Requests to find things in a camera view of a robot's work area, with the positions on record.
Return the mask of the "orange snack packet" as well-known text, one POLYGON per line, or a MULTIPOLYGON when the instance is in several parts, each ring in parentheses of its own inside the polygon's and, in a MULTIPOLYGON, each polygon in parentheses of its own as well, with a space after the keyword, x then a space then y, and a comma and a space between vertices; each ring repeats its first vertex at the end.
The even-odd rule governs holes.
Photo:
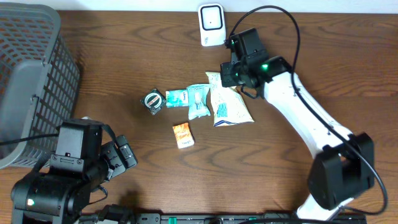
POLYGON ((176 125, 172 129, 176 138, 177 147, 179 149, 194 145, 195 141, 191 134, 188 123, 176 125))

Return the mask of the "white yellow chip bag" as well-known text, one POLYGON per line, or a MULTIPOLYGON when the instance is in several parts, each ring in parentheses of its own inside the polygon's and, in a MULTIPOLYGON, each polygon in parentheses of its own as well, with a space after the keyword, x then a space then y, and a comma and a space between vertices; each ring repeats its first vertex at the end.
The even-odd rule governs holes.
POLYGON ((246 104, 235 86, 223 87, 219 72, 205 72, 210 85, 214 127, 253 123, 246 104))

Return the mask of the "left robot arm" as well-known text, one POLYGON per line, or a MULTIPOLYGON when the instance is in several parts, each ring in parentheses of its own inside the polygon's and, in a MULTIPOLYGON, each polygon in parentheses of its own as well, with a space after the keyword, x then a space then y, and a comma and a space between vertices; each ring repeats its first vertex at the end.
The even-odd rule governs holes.
POLYGON ((55 152, 44 154, 11 191, 13 223, 76 223, 91 193, 137 165, 125 136, 90 119, 69 119, 55 152))

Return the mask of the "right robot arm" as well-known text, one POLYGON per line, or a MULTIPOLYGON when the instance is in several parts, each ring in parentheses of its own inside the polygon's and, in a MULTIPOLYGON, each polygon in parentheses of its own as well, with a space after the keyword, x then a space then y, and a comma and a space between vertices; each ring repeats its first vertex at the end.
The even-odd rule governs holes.
POLYGON ((277 108, 307 145, 313 164, 310 195, 296 211, 300 219, 331 221, 348 203, 374 186, 374 144, 333 119, 303 87, 281 56, 270 57, 256 29, 228 37, 230 62, 221 67, 223 87, 253 88, 277 108))

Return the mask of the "teal white snack packet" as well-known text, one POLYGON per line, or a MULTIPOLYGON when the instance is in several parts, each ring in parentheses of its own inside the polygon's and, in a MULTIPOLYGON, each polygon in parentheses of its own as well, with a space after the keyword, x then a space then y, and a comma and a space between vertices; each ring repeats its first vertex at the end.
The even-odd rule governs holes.
POLYGON ((206 105, 206 98, 209 90, 209 84, 195 84, 187 87, 189 120, 200 118, 202 116, 209 116, 211 114, 206 105))

